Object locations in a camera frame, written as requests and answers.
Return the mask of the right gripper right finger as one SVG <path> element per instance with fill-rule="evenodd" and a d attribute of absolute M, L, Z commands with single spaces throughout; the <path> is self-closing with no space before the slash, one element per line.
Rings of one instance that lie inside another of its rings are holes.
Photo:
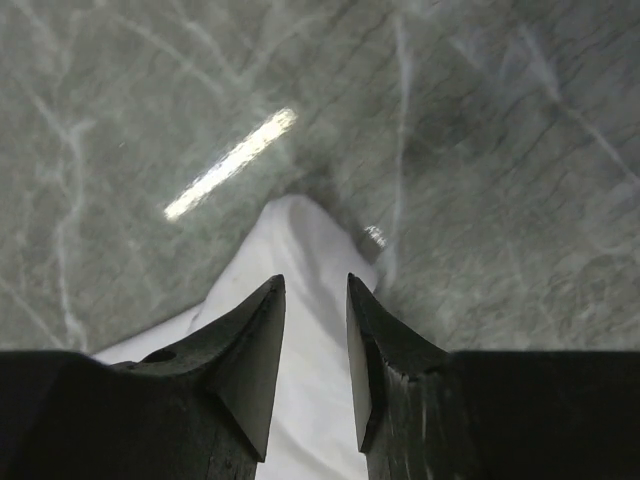
<path fill-rule="evenodd" d="M 347 276 L 346 328 L 358 450 L 370 450 L 391 404 L 387 373 L 415 380 L 446 352 L 389 313 L 356 275 Z"/>

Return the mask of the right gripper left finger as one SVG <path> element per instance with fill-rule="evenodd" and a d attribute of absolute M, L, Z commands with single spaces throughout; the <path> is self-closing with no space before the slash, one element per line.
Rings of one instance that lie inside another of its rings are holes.
<path fill-rule="evenodd" d="M 266 456 L 284 333 L 275 275 L 186 338 L 116 365 L 119 463 L 259 463 Z"/>

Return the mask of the white polo shirt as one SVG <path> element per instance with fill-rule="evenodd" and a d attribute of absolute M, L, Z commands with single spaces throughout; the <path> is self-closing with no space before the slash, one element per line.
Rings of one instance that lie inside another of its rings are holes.
<path fill-rule="evenodd" d="M 351 237 L 311 199 L 263 209 L 205 300 L 95 354 L 139 361 L 235 308 L 269 277 L 285 278 L 286 318 L 267 457 L 259 479 L 364 479 L 357 448 L 346 335 L 347 277 L 377 283 Z"/>

